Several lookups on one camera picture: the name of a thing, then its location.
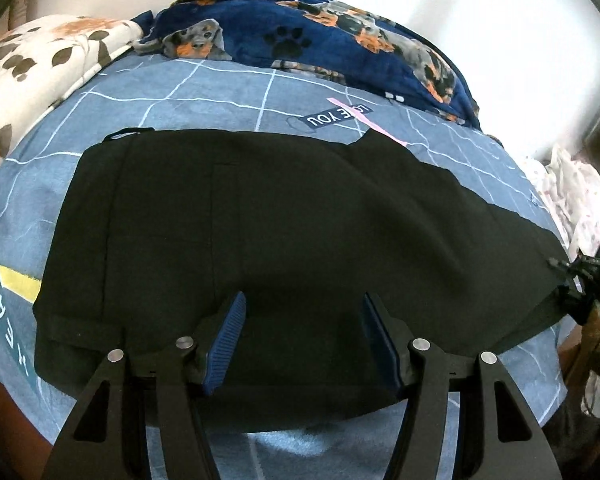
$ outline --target white blanket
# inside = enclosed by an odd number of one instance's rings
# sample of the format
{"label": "white blanket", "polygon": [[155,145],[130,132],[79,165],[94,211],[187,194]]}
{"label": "white blanket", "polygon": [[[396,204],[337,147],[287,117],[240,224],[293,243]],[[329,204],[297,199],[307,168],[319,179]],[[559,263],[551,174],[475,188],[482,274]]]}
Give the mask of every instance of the white blanket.
{"label": "white blanket", "polygon": [[570,260],[578,249],[595,256],[600,247],[600,175],[593,166],[572,160],[557,145],[547,167],[532,158],[518,165],[551,213]]}

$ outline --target white grid line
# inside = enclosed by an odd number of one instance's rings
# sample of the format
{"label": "white grid line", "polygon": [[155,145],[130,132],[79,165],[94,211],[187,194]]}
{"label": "white grid line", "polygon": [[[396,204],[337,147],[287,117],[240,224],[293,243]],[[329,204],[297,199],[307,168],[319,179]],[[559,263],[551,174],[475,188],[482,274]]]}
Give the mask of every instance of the white grid line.
{"label": "white grid line", "polygon": [[[353,102],[351,101],[351,96],[349,95],[349,87],[348,86],[344,87],[344,95],[347,97],[347,103],[349,103],[349,106],[353,106]],[[356,121],[356,128],[358,130],[358,135],[360,137],[362,137],[362,131],[360,130],[360,123],[358,122],[358,118],[353,117],[353,120]]]}
{"label": "white grid line", "polygon": [[267,85],[267,89],[264,92],[264,97],[262,98],[262,105],[260,106],[260,113],[258,113],[258,120],[256,121],[256,132],[260,131],[260,124],[262,123],[262,116],[264,115],[264,105],[267,104],[267,98],[269,97],[269,91],[271,90],[271,85],[273,84],[273,79],[276,76],[276,72],[273,71],[271,73],[271,79],[269,79],[269,84]]}
{"label": "white grid line", "polygon": [[[479,146],[478,144],[476,144],[474,142],[474,140],[471,137],[464,137],[462,135],[460,135],[460,132],[458,132],[456,129],[454,129],[453,127],[451,127],[449,124],[445,124],[445,126],[451,130],[454,134],[456,134],[458,137],[460,137],[461,139],[464,140],[468,140],[469,142],[471,142],[478,150],[480,150],[482,152],[482,156],[485,158],[485,160],[487,161],[487,164],[489,165],[489,167],[491,168],[491,171],[493,171],[493,173],[497,173],[497,170],[493,167],[493,164],[491,163],[491,161],[488,159],[488,157],[485,155],[485,153],[487,155],[491,155],[493,158],[495,158],[496,160],[500,161],[500,158],[497,157],[496,155],[494,155],[493,153],[488,152],[487,150],[485,150],[484,148],[482,148],[481,146]],[[522,175],[522,172],[520,171],[520,174],[518,175],[520,177],[520,179],[522,180],[526,180],[526,178]],[[497,179],[499,182],[502,182],[504,184],[504,182],[502,181],[502,179],[498,178]],[[517,205],[515,198],[513,197],[513,195],[511,194],[511,188],[507,187],[507,192],[509,193],[511,200],[514,204]]]}
{"label": "white grid line", "polygon": [[425,120],[425,118],[424,118],[423,116],[421,116],[421,115],[420,115],[420,114],[419,114],[419,113],[418,113],[416,110],[411,110],[411,113],[413,113],[413,114],[416,114],[416,115],[417,115],[417,116],[418,116],[418,117],[419,117],[419,118],[422,120],[422,122],[424,122],[424,123],[427,123],[427,124],[430,124],[431,126],[438,126],[438,125],[439,125],[439,124],[442,122],[442,120],[441,120],[440,118],[437,118],[437,117],[435,117],[435,116],[432,116],[432,117],[434,117],[434,118],[436,118],[436,119],[437,119],[437,122],[436,122],[436,123],[430,123],[429,121]]}
{"label": "white grid line", "polygon": [[480,180],[480,184],[482,184],[482,187],[484,188],[484,190],[489,194],[489,198],[491,198],[491,202],[493,203],[493,195],[491,194],[491,191],[489,191],[489,189],[484,185],[484,181],[482,180],[482,177],[478,174],[477,171],[475,171],[474,165],[471,164],[469,162],[469,157],[467,157],[464,152],[462,151],[462,148],[460,147],[460,145],[456,142],[456,140],[454,139],[454,136],[451,134],[449,135],[449,137],[451,138],[451,142],[455,144],[455,146],[458,148],[458,150],[460,151],[461,155],[464,156],[466,163],[472,168],[472,170],[474,170],[475,176],[478,177],[478,180]]}
{"label": "white grid line", "polygon": [[541,365],[540,365],[540,362],[538,361],[538,358],[537,358],[535,355],[533,355],[533,353],[532,353],[532,352],[530,352],[529,350],[527,350],[526,348],[524,348],[524,347],[522,346],[522,344],[519,344],[519,345],[516,345],[516,346],[517,346],[518,348],[520,348],[520,349],[521,349],[521,350],[522,350],[522,351],[523,351],[525,354],[529,354],[529,355],[531,356],[531,358],[534,360],[534,362],[535,362],[535,363],[536,363],[536,365],[538,366],[538,370],[540,370],[540,373],[541,373],[541,374],[542,374],[542,376],[543,376],[543,377],[546,379],[546,378],[547,378],[547,376],[546,376],[546,374],[544,373],[544,370],[542,370],[542,367],[541,367]]}
{"label": "white grid line", "polygon": [[[85,92],[85,93],[89,93],[91,95],[95,95],[97,97],[102,97],[103,99],[107,99],[109,101],[116,101],[116,102],[152,101],[152,102],[154,102],[154,104],[157,104],[157,102],[165,101],[165,98],[157,98],[157,97],[135,97],[135,98],[126,99],[126,98],[112,97],[112,96],[103,94],[101,92]],[[275,114],[281,114],[281,115],[288,116],[288,117],[302,117],[302,115],[300,115],[300,114],[290,114],[288,112],[283,112],[282,110],[276,110],[275,108],[260,108],[259,106],[253,106],[253,105],[241,105],[240,103],[236,103],[235,101],[208,99],[205,97],[170,98],[168,100],[169,101],[179,101],[179,102],[202,101],[202,102],[208,102],[208,103],[229,104],[229,105],[233,105],[238,108],[248,108],[250,110],[263,110],[264,112],[272,112]],[[348,130],[356,130],[356,128],[352,128],[351,126],[346,126],[344,124],[333,124],[333,126],[339,126],[341,128],[346,128]]]}
{"label": "white grid line", "polygon": [[121,68],[120,70],[116,70],[116,73],[118,73],[118,72],[133,72],[133,70],[135,70],[136,68],[140,68],[142,65],[144,65],[144,61],[141,61],[137,66],[135,66],[133,68]]}
{"label": "white grid line", "polygon": [[[192,62],[192,61],[189,61],[189,60],[186,60],[186,59],[176,59],[175,61],[180,61],[182,63],[188,63],[188,64],[199,64],[199,63],[195,63],[195,62]],[[265,75],[270,75],[271,74],[271,72],[259,72],[257,70],[226,70],[226,69],[223,69],[223,68],[214,68],[214,67],[207,66],[207,65],[205,65],[205,68],[208,69],[208,70],[212,70],[213,72],[238,72],[238,73],[265,74]],[[332,92],[336,92],[336,93],[344,95],[344,96],[346,95],[346,92],[338,90],[337,88],[333,88],[333,87],[331,87],[329,85],[326,85],[324,83],[320,83],[318,81],[314,81],[314,80],[311,80],[311,79],[303,79],[301,77],[294,77],[294,76],[291,76],[291,75],[289,75],[289,74],[287,74],[285,72],[280,72],[279,70],[275,70],[275,69],[272,69],[272,70],[274,71],[274,73],[276,74],[277,77],[281,77],[281,78],[284,78],[284,79],[293,79],[294,81],[301,81],[301,82],[309,83],[309,84],[312,84],[312,85],[322,86],[324,88],[328,88]],[[361,101],[364,101],[365,103],[370,103],[370,104],[373,104],[375,106],[382,106],[382,104],[380,104],[380,103],[375,103],[373,101],[370,101],[369,99],[365,99],[365,98],[357,96],[357,95],[351,94],[351,97],[356,98],[356,99],[360,99]]]}
{"label": "white grid line", "polygon": [[13,182],[11,183],[11,189],[9,190],[9,194],[7,195],[7,200],[4,203],[4,209],[0,211],[0,218],[7,212],[7,208],[9,207],[9,200],[11,199],[11,193],[13,193],[13,188],[16,186],[16,182],[18,181],[18,177],[22,174],[22,170],[20,170],[16,176],[13,178]]}
{"label": "white grid line", "polygon": [[53,153],[47,153],[46,155],[42,155],[42,156],[35,156],[33,158],[30,158],[29,160],[25,160],[24,162],[20,161],[20,160],[16,160],[15,158],[5,158],[4,161],[5,162],[14,162],[17,165],[20,166],[24,166],[26,164],[29,164],[30,162],[33,162],[34,160],[42,160],[43,158],[48,158],[50,156],[55,156],[55,155],[69,155],[69,156],[77,156],[77,157],[81,157],[82,154],[81,153],[75,153],[75,152],[53,152]]}
{"label": "white grid line", "polygon": [[249,454],[251,456],[251,461],[253,462],[253,468],[256,471],[257,480],[266,480],[264,471],[262,470],[262,464],[260,464],[258,448],[256,447],[256,440],[253,433],[248,433],[247,439],[249,441]]}
{"label": "white grid line", "polygon": [[554,333],[554,340],[555,340],[555,344],[558,344],[558,339],[559,339],[559,331],[558,328],[555,325],[551,325],[551,332]]}
{"label": "white grid line", "polygon": [[540,417],[539,423],[542,426],[542,423],[544,422],[545,417],[548,415],[548,413],[551,411],[551,408],[553,407],[553,405],[555,404],[555,401],[558,400],[558,396],[560,395],[560,391],[562,390],[562,388],[560,386],[558,386],[558,389],[554,395],[554,398],[552,399],[551,403],[549,404],[549,406],[547,407],[546,410],[544,410],[544,413],[542,414],[542,416]]}
{"label": "white grid line", "polygon": [[[423,147],[424,147],[424,148],[427,150],[427,155],[429,155],[429,158],[430,158],[430,160],[432,161],[432,163],[433,163],[435,166],[440,166],[440,165],[439,165],[438,163],[436,163],[436,161],[433,159],[433,157],[432,157],[431,153],[434,153],[434,154],[436,154],[436,155],[440,155],[440,156],[443,156],[443,157],[445,157],[445,158],[448,158],[449,160],[451,160],[451,161],[455,162],[456,164],[461,164],[462,166],[465,166],[465,167],[467,167],[467,168],[471,168],[471,169],[472,169],[472,170],[473,170],[475,173],[482,173],[482,174],[486,174],[486,175],[490,176],[491,178],[493,178],[493,179],[497,180],[499,183],[501,183],[503,186],[506,186],[506,187],[507,187],[507,189],[513,190],[514,192],[516,192],[516,193],[518,193],[518,194],[522,195],[522,196],[524,197],[524,199],[525,199],[525,203],[527,204],[527,206],[528,206],[529,210],[530,210],[530,211],[531,211],[531,213],[532,213],[532,216],[533,216],[534,218],[537,218],[537,217],[538,217],[538,212],[537,212],[537,211],[536,211],[536,210],[535,210],[535,209],[532,207],[532,204],[530,203],[530,202],[531,202],[531,200],[530,200],[530,199],[529,199],[529,198],[528,198],[528,197],[527,197],[527,196],[526,196],[524,193],[522,193],[522,192],[521,192],[519,189],[516,189],[515,187],[513,187],[513,186],[512,186],[511,184],[509,184],[508,182],[504,182],[504,181],[503,181],[503,180],[502,180],[500,177],[498,177],[498,176],[495,176],[494,174],[492,174],[492,173],[490,173],[490,172],[488,172],[488,171],[482,170],[481,168],[476,168],[475,166],[473,166],[473,165],[472,165],[472,164],[470,164],[470,163],[469,163],[469,164],[467,164],[467,163],[465,163],[465,162],[461,162],[460,160],[456,160],[455,158],[453,158],[453,157],[452,157],[452,156],[450,156],[450,155],[447,155],[446,153],[440,153],[440,152],[437,152],[436,150],[432,150],[432,149],[431,149],[431,147],[430,147],[430,145],[429,145],[429,139],[427,139],[427,137],[425,137],[425,136],[424,136],[424,135],[421,133],[421,131],[420,131],[419,129],[417,129],[417,127],[416,127],[416,126],[415,126],[415,124],[413,123],[413,119],[411,118],[411,114],[412,114],[412,113],[413,113],[413,114],[415,114],[415,115],[417,115],[417,116],[418,116],[419,118],[421,118],[421,119],[422,119],[422,116],[421,116],[419,113],[417,113],[417,112],[415,112],[414,110],[411,110],[411,109],[409,109],[409,108],[407,108],[407,107],[404,107],[404,110],[405,110],[405,111],[406,111],[406,113],[407,113],[407,116],[408,116],[408,119],[409,119],[409,122],[410,122],[410,125],[411,125],[412,129],[413,129],[414,131],[416,131],[416,133],[417,133],[417,134],[419,134],[419,136],[421,136],[421,137],[424,139],[424,141],[425,141],[424,143],[420,143],[420,142],[408,142],[408,141],[407,141],[407,145],[409,145],[409,146],[423,146]],[[429,123],[429,121],[424,121],[424,122],[426,122],[427,124],[431,124],[432,126],[434,126],[434,124],[432,124],[432,123]],[[447,128],[449,128],[450,130],[452,130],[452,131],[453,131],[453,133],[456,133],[456,134],[458,134],[458,131],[457,131],[455,128],[453,128],[453,127],[452,127],[450,124],[448,124],[446,121],[444,121],[444,122],[443,122],[443,121],[441,120],[441,121],[440,121],[438,124],[444,124],[444,125],[445,125]],[[460,135],[458,135],[458,136],[459,136],[459,137],[461,137],[462,139],[469,140],[467,137],[463,137],[463,136],[460,136]],[[489,192],[489,190],[488,190],[488,189],[486,188],[486,186],[484,185],[484,183],[483,183],[482,179],[480,178],[479,174],[477,174],[477,176],[478,176],[478,179],[480,180],[480,182],[482,183],[483,187],[484,187],[484,188],[487,190],[487,192],[489,193],[489,195],[491,195],[491,193]],[[518,204],[515,202],[515,200],[513,200],[513,205],[516,207],[516,212],[517,212],[517,213],[518,213],[520,216],[524,216],[524,215],[522,214],[522,211],[520,211],[520,208],[518,207]]]}
{"label": "white grid line", "polygon": [[56,425],[56,428],[58,428],[58,433],[60,433],[61,428],[60,428],[60,425],[58,424],[58,422],[56,421],[55,413],[51,409],[51,405],[49,405],[48,400],[46,400],[46,395],[42,393],[42,380],[40,379],[40,377],[36,378],[36,386],[38,387],[38,391],[40,392],[40,398],[42,399],[42,402],[45,403],[46,410],[48,411],[48,414],[51,416],[51,420]]}
{"label": "white grid line", "polygon": [[46,220],[46,219],[44,219],[44,218],[37,218],[37,219],[35,219],[33,222],[31,222],[31,223],[29,224],[29,227],[27,227],[27,230],[26,230],[26,231],[24,231],[24,232],[23,232],[21,235],[18,235],[18,236],[16,236],[15,238],[13,238],[12,236],[10,236],[9,238],[12,238],[14,242],[17,242],[17,241],[18,241],[18,240],[20,240],[21,238],[24,238],[24,237],[25,237],[25,236],[26,236],[26,235],[29,233],[29,231],[31,231],[31,230],[33,229],[33,226],[34,226],[34,225],[36,225],[36,224],[38,224],[38,223],[40,223],[40,222],[42,222],[42,223],[45,223],[45,224],[51,224],[51,225],[53,225],[53,226],[55,226],[55,225],[56,225],[56,224],[55,224],[55,222],[51,222],[51,221],[49,221],[49,220]]}
{"label": "white grid line", "polygon": [[184,83],[186,83],[189,79],[191,79],[195,73],[198,71],[198,69],[203,65],[203,63],[205,62],[205,60],[202,60],[202,62],[198,63],[196,65],[196,67],[192,70],[192,72],[186,76],[186,78],[184,78],[182,81],[180,81],[173,90],[171,90],[171,92],[169,92],[165,97],[163,97],[162,99],[158,99],[155,103],[151,103],[149,105],[149,107],[146,109],[146,111],[144,112],[144,115],[142,116],[142,120],[140,121],[140,123],[138,124],[138,127],[143,126],[144,122],[146,121],[147,116],[149,115],[149,112],[152,110],[152,108],[157,105],[160,102],[166,101],[167,99],[169,99],[173,94],[175,94],[178,89],[184,85]]}
{"label": "white grid line", "polygon": [[60,124],[58,124],[58,126],[56,126],[55,130],[53,130],[53,133],[51,133],[51,136],[49,137],[48,141],[46,142],[45,147],[42,148],[36,156],[42,155],[42,152],[44,152],[49,147],[49,145],[51,144],[51,141],[54,140],[54,138],[56,137],[56,134],[60,131],[60,128],[62,128],[64,126],[64,124],[68,121],[69,117],[71,117],[71,115],[75,112],[75,109],[82,102],[82,100],[85,97],[87,97],[87,95],[88,95],[88,92],[85,93],[84,95],[80,96],[80,98],[75,102],[75,105],[71,108],[71,110],[69,110],[69,113],[67,115],[65,115],[65,117],[62,119],[62,121],[60,121]]}

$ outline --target pink stripe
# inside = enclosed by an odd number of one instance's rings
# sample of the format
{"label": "pink stripe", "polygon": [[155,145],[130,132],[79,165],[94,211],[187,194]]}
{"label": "pink stripe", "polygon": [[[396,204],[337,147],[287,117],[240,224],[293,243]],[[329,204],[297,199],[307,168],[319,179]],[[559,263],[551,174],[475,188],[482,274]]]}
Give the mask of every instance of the pink stripe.
{"label": "pink stripe", "polygon": [[359,111],[354,110],[353,108],[351,108],[351,107],[349,107],[349,106],[341,103],[335,97],[329,97],[329,98],[327,98],[327,101],[329,101],[330,103],[335,104],[336,106],[344,108],[349,114],[353,115],[361,123],[364,123],[367,126],[369,126],[370,128],[373,128],[376,132],[379,132],[381,134],[386,135],[387,137],[389,137],[390,139],[395,140],[395,142],[397,142],[398,144],[401,144],[402,146],[406,146],[407,145],[406,142],[403,142],[402,140],[396,139],[388,131],[384,130],[383,128],[381,128],[380,126],[378,126],[377,124],[375,124],[374,122],[370,121],[364,114],[362,114]]}

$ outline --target yellow stripe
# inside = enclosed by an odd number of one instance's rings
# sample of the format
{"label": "yellow stripe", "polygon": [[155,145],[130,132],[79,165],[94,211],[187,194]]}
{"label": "yellow stripe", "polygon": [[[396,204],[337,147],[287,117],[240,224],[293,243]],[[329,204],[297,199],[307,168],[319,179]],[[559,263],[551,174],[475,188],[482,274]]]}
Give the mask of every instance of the yellow stripe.
{"label": "yellow stripe", "polygon": [[33,303],[40,292],[40,280],[0,265],[0,282],[21,298]]}

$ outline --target dachshund print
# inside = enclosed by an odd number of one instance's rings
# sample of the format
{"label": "dachshund print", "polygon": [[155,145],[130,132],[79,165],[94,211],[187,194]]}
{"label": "dachshund print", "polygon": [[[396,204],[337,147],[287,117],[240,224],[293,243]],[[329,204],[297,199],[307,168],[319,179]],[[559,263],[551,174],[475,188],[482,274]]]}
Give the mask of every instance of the dachshund print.
{"label": "dachshund print", "polygon": [[297,0],[277,3],[302,10],[312,22],[343,30],[374,54],[387,52],[399,56],[436,101],[444,104],[451,102],[456,86],[456,74],[451,67],[432,48],[379,27],[378,21],[388,22],[381,16],[336,0],[313,5]]}
{"label": "dachshund print", "polygon": [[310,75],[317,79],[325,79],[327,81],[333,81],[341,85],[346,85],[347,80],[345,77],[334,70],[327,70],[321,66],[307,65],[304,63],[298,63],[295,61],[283,61],[276,59],[272,64],[271,68],[282,70],[282,72],[288,72],[291,74],[304,74]]}
{"label": "dachshund print", "polygon": [[178,30],[162,40],[162,52],[167,57],[231,61],[224,51],[222,28],[216,20],[208,19]]}

